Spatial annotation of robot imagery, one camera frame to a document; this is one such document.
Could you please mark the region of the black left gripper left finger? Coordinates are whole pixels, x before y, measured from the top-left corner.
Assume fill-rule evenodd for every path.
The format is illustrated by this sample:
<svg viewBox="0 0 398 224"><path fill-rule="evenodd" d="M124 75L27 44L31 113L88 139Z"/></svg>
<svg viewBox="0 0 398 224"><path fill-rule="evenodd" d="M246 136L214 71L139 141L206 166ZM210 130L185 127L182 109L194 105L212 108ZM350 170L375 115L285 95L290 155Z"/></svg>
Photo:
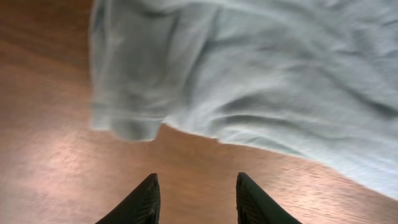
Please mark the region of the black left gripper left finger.
<svg viewBox="0 0 398 224"><path fill-rule="evenodd" d="M158 224L159 218L160 185L153 173L96 224Z"/></svg>

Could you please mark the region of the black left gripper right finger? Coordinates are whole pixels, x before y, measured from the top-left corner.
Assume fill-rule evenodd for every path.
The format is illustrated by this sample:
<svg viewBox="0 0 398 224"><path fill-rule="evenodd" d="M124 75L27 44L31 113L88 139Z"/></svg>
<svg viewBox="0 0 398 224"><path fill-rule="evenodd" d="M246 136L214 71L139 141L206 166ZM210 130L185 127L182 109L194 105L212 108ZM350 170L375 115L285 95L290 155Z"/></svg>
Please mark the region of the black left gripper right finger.
<svg viewBox="0 0 398 224"><path fill-rule="evenodd" d="M244 172L237 176L236 208L239 224L301 224Z"/></svg>

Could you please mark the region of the light teal t-shirt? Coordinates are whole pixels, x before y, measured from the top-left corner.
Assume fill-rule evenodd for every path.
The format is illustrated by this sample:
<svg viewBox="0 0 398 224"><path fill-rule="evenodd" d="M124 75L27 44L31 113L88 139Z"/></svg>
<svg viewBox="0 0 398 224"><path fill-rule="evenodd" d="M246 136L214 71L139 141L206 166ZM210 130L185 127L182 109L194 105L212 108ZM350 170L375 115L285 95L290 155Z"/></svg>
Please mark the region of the light teal t-shirt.
<svg viewBox="0 0 398 224"><path fill-rule="evenodd" d="M397 2L99 0L92 126L160 126L328 166L397 198Z"/></svg>

